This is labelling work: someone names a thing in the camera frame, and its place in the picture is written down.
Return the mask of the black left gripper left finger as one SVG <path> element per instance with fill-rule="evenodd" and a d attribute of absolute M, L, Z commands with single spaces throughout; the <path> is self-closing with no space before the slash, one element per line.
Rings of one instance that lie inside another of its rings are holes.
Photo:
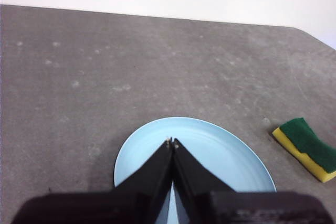
<path fill-rule="evenodd" d="M 26 201 L 13 223 L 166 223 L 171 190 L 172 140 L 168 138 L 111 191 L 57 193 Z"/>

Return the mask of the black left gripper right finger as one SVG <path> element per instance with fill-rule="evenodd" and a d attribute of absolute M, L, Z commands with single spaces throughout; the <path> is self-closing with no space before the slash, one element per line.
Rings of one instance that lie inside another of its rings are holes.
<path fill-rule="evenodd" d="M 318 199 L 290 191 L 237 192 L 172 141 L 173 179 L 190 223 L 332 223 Z"/>

